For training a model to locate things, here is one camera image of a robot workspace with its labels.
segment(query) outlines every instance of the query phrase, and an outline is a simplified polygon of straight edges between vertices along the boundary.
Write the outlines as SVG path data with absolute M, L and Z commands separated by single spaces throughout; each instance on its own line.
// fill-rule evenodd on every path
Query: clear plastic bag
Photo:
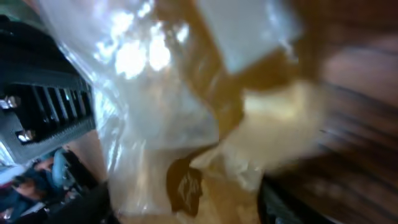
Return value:
M 286 82 L 280 66 L 298 64 L 289 43 L 303 30 L 285 1 L 37 2 L 94 87 L 111 202 L 124 215 L 170 213 L 171 163 L 239 124 L 244 89 Z

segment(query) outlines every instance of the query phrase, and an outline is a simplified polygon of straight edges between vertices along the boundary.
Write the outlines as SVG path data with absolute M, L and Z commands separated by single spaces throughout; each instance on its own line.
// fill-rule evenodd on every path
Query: white label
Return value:
M 198 0 L 197 7 L 229 73 L 241 72 L 302 33 L 284 0 Z

